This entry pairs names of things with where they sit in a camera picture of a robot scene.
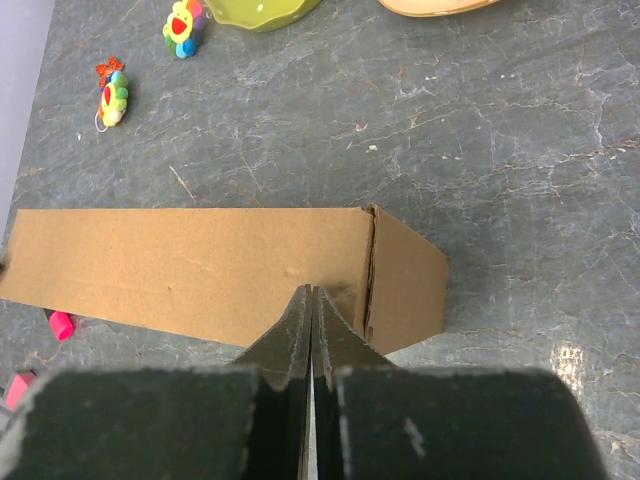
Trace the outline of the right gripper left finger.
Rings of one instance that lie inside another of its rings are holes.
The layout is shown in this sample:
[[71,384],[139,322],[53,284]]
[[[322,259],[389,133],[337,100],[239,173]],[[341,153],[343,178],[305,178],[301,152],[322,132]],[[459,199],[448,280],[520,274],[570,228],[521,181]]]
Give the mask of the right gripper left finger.
[[312,290],[229,364],[41,377],[1,442],[5,479],[302,479]]

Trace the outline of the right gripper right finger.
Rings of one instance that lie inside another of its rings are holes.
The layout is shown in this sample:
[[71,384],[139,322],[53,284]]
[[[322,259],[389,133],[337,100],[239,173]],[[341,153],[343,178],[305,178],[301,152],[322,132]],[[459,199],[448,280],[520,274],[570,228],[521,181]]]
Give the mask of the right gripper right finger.
[[537,368],[401,368],[312,292],[322,479],[603,479],[582,410]]

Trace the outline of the brown cardboard box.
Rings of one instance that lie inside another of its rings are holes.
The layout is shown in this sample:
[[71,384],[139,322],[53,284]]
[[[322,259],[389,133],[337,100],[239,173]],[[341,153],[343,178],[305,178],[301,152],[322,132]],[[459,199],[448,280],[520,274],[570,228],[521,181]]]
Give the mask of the brown cardboard box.
[[246,347],[326,289],[378,351],[441,333],[448,260],[380,207],[22,209],[4,300]]

